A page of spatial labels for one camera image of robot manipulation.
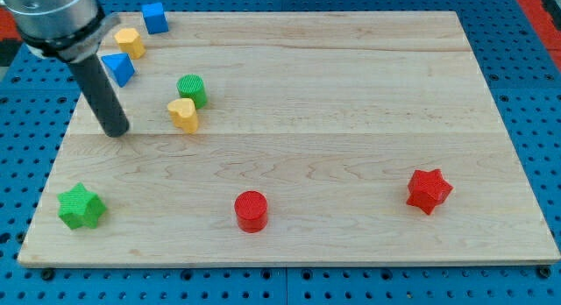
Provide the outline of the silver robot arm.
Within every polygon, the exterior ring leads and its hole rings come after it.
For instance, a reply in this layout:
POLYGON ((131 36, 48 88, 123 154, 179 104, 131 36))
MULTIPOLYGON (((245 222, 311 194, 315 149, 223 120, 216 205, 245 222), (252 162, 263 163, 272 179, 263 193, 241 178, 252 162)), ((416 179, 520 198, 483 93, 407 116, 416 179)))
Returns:
POLYGON ((66 63, 96 54, 105 35, 120 24, 98 0, 1 0, 1 6, 34 55, 66 63))

